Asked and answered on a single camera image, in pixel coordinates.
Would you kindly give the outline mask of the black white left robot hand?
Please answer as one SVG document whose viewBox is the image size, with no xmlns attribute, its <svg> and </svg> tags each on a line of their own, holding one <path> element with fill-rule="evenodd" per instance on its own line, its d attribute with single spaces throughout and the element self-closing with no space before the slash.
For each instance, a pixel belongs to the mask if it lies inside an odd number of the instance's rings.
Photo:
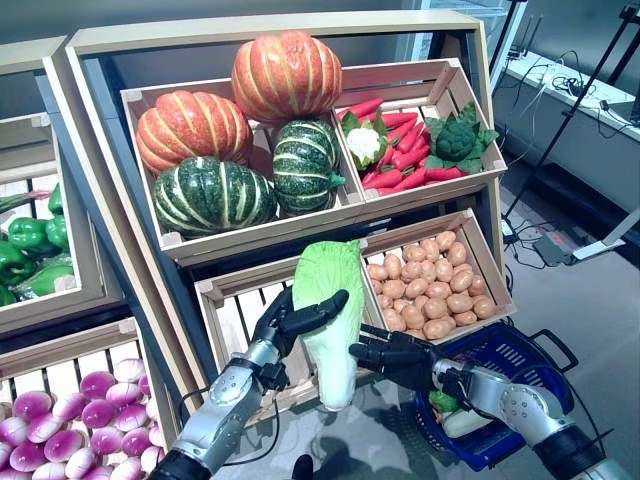
<svg viewBox="0 0 640 480">
<path fill-rule="evenodd" d="M 260 317 L 251 343 L 268 341 L 276 348 L 279 357 L 285 358 L 291 352 L 298 336 L 324 327 L 342 311 L 348 299 L 349 292 L 340 289 L 320 304 L 295 310 L 293 287 L 289 286 L 276 297 Z"/>
</svg>

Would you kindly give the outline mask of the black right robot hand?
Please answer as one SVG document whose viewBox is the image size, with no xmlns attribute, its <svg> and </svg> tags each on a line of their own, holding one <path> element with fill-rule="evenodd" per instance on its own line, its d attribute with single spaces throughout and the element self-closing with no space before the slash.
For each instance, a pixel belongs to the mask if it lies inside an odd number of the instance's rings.
<svg viewBox="0 0 640 480">
<path fill-rule="evenodd" d="M 413 391 L 435 389 L 433 370 L 443 357 L 432 343 L 404 332 L 387 331 L 363 324 L 349 353 L 359 367 L 380 373 L 386 379 Z"/>
</svg>

